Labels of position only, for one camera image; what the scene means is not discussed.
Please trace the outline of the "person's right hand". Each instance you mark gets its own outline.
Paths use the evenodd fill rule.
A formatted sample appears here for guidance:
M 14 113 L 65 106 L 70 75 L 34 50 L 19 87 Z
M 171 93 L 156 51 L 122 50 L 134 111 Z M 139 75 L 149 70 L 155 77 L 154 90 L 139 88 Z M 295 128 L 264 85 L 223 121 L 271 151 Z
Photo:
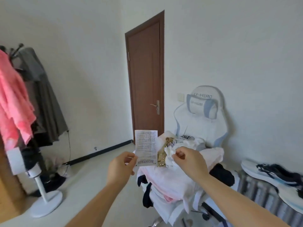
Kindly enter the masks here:
M 208 178 L 209 171 L 206 162 L 199 151 L 181 146 L 176 149 L 176 155 L 185 155 L 186 163 L 184 165 L 179 165 L 179 167 L 193 181 L 202 185 L 202 181 Z

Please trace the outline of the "person's left hand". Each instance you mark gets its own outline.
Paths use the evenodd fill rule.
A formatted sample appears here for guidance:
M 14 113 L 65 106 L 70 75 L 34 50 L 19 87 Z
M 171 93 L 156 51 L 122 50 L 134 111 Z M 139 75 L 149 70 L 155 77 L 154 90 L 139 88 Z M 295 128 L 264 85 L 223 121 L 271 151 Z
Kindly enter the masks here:
M 123 153 L 115 157 L 108 166 L 107 186 L 115 186 L 122 189 L 129 178 L 134 175 L 134 167 L 137 161 L 124 161 Z

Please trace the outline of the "white cloth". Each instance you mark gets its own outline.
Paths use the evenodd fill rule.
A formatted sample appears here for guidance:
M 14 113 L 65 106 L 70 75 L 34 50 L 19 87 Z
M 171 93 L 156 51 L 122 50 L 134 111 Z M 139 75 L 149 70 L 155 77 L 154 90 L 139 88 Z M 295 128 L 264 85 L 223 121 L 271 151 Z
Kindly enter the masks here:
M 180 168 L 179 165 L 176 164 L 176 162 L 174 161 L 172 156 L 176 154 L 176 149 L 178 149 L 181 146 L 182 146 L 181 143 L 177 143 L 174 145 L 169 145 L 164 148 L 164 151 L 166 153 L 166 157 L 165 157 L 165 167 L 166 168 L 173 169 L 173 170 Z

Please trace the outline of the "white printed paper leaflet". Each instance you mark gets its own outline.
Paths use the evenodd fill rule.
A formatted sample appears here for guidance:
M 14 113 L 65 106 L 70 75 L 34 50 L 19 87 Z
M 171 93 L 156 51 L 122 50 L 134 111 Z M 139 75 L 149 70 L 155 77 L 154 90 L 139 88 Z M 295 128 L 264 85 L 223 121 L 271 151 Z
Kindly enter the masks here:
M 135 167 L 157 166 L 157 130 L 135 130 Z

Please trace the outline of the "person's right forearm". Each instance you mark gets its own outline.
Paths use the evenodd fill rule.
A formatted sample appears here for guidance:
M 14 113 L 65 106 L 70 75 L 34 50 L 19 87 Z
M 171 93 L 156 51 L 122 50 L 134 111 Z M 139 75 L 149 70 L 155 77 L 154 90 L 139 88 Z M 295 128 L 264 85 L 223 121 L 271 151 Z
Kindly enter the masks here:
M 290 227 L 265 208 L 211 175 L 203 176 L 199 184 L 234 227 Z

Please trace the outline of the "person's left forearm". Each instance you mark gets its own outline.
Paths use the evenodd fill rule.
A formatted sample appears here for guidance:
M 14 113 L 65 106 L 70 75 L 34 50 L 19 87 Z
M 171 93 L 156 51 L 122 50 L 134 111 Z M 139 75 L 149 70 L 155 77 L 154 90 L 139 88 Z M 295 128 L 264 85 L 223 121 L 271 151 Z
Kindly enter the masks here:
M 65 227 L 102 227 L 105 218 L 127 182 L 110 182 Z

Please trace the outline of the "gold sequin garment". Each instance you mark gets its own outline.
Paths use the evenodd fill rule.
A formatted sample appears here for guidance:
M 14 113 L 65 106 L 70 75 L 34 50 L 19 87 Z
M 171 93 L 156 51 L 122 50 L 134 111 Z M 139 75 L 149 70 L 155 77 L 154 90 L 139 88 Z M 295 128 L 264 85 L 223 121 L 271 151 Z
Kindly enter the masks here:
M 157 138 L 157 147 L 159 147 L 159 150 L 157 151 L 157 167 L 165 167 L 166 166 L 166 157 L 167 153 L 165 152 L 165 149 L 169 146 L 174 145 L 174 140 L 176 137 L 161 137 L 159 136 Z

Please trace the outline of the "pile of white clothes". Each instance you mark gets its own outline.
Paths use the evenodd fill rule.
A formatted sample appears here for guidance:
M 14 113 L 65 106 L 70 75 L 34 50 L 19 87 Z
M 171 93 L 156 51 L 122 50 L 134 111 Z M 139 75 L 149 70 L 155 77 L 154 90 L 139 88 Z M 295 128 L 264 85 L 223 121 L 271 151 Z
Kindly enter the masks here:
M 174 144 L 202 150 L 205 141 L 202 138 L 186 140 L 177 137 L 170 131 L 160 135 L 161 137 L 176 137 Z M 145 175 L 148 182 L 152 183 L 150 198 L 153 206 L 166 224 L 174 226 L 192 210 L 199 210 L 201 204 L 209 196 L 181 168 L 176 170 L 166 167 L 143 166 L 139 167 L 138 176 Z

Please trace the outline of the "black baseboard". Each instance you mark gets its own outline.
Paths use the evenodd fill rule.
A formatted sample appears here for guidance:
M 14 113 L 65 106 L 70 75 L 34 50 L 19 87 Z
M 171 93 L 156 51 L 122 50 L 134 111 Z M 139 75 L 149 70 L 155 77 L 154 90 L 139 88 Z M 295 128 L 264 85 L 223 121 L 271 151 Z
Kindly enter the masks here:
M 126 146 L 126 145 L 128 145 L 128 144 L 131 144 L 131 143 L 133 143 L 133 142 L 134 142 L 134 140 L 128 140 L 128 141 L 119 143 L 119 144 L 117 144 L 117 145 L 114 145 L 114 146 L 111 146 L 111 147 L 108 147 L 108 148 L 105 148 L 105 149 L 98 149 L 96 152 L 91 153 L 91 154 L 89 154 L 89 155 L 82 156 L 82 157 L 80 157 L 80 158 L 77 158 L 77 159 L 74 159 L 74 160 L 67 161 L 66 163 L 64 163 L 64 165 L 72 166 L 72 165 L 75 165 L 75 164 L 84 162 L 84 161 L 86 161 L 86 160 L 89 160 L 89 159 L 91 159 L 91 158 L 94 158 L 94 157 L 96 157 L 96 156 L 105 154 L 105 153 L 107 153 L 107 152 L 110 152 L 110 151 L 119 149 L 119 148 L 121 148 L 121 147 L 123 147 L 123 146 Z

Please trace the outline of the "white and blue gaming chair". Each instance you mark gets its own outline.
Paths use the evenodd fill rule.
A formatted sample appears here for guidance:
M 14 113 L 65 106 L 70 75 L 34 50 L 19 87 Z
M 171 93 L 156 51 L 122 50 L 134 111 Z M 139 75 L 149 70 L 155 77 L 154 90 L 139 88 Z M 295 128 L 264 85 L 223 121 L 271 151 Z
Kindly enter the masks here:
M 208 119 L 203 116 L 192 114 L 188 111 L 187 104 L 185 102 L 177 107 L 173 113 L 177 125 L 174 135 L 186 140 L 202 138 L 205 141 L 205 144 L 202 146 L 202 150 L 221 147 L 222 142 L 228 135 L 228 124 L 224 113 L 224 99 L 222 93 L 212 86 L 199 86 L 192 91 L 191 95 L 196 95 L 202 99 L 215 99 L 218 103 L 217 118 Z M 235 183 L 231 188 L 237 190 L 239 186 L 239 176 L 235 171 L 231 171 L 231 173 L 235 177 Z M 192 211 L 201 212 L 206 215 L 207 211 L 202 207 L 202 204 L 198 211 Z M 188 215 L 176 224 L 179 225 L 179 223 L 184 221 L 187 216 Z

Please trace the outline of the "white chair headrest pillow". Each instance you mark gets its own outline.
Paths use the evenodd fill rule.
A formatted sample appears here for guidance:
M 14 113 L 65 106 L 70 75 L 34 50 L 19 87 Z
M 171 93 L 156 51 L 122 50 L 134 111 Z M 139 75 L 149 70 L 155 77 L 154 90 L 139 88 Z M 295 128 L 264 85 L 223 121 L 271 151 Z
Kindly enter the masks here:
M 186 98 L 187 109 L 190 113 L 208 119 L 216 119 L 218 103 L 215 99 L 202 99 L 196 95 L 188 94 Z

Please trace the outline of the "brown wooden door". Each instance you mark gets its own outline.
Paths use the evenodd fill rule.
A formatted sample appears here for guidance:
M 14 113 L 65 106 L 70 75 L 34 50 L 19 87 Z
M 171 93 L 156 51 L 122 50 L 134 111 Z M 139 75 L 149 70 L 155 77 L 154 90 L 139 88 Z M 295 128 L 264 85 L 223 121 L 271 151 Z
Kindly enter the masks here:
M 164 132 L 165 11 L 125 33 L 131 118 L 135 130 Z M 160 115 L 156 104 L 160 101 Z

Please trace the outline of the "grey radiator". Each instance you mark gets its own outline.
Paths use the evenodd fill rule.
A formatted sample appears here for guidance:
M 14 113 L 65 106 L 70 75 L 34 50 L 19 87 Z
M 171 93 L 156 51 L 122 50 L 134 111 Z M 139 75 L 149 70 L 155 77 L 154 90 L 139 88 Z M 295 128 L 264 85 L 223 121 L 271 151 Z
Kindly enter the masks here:
M 303 214 L 288 206 L 278 195 L 278 190 L 265 181 L 255 179 L 243 170 L 237 171 L 240 178 L 238 192 L 267 209 L 291 227 L 303 227 Z

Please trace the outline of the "white standing fan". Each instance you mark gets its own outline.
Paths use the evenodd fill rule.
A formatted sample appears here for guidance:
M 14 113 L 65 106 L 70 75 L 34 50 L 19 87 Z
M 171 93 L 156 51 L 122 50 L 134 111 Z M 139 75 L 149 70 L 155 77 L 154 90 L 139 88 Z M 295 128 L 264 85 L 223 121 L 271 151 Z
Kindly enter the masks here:
M 29 213 L 33 218 L 41 218 L 52 213 L 63 201 L 63 194 L 61 191 L 55 190 L 46 192 L 41 181 L 40 175 L 42 170 L 39 162 L 34 161 L 33 166 L 27 166 L 22 156 L 21 150 L 17 147 L 6 152 L 13 175 L 26 173 L 29 178 L 34 179 L 40 197 L 29 208 Z

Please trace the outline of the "grey hanging garment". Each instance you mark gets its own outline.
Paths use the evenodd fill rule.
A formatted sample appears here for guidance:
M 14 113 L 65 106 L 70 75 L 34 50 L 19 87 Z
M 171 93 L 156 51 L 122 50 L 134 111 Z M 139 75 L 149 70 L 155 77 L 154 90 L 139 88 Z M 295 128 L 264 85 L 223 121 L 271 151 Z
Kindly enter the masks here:
M 68 126 L 49 82 L 47 73 L 31 47 L 18 53 L 20 68 L 27 71 L 29 82 L 25 83 L 28 95 L 34 106 L 36 120 L 39 121 L 54 143 L 68 131 Z

